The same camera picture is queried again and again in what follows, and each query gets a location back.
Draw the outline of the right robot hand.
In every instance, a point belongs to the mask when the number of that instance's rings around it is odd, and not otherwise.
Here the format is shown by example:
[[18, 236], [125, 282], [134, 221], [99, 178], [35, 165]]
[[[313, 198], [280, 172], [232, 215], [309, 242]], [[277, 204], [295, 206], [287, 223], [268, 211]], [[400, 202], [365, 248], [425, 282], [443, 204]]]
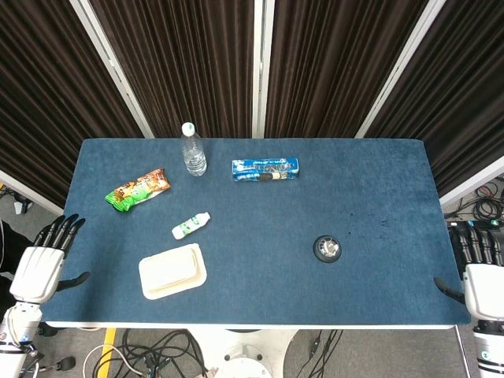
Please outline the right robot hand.
[[463, 286], [456, 291], [436, 277], [437, 288], [481, 321], [503, 321], [503, 232], [478, 228], [476, 223], [448, 227], [458, 274]]

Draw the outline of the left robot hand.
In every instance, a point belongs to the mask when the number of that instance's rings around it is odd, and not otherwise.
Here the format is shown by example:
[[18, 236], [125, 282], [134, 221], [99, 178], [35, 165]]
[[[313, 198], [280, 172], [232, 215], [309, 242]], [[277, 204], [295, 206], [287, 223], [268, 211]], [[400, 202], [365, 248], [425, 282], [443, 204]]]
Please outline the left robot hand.
[[39, 232], [33, 245], [24, 250], [9, 289], [18, 302], [40, 305], [90, 277], [89, 272], [82, 272], [73, 279], [61, 278], [69, 250], [84, 223], [78, 214], [60, 216]]

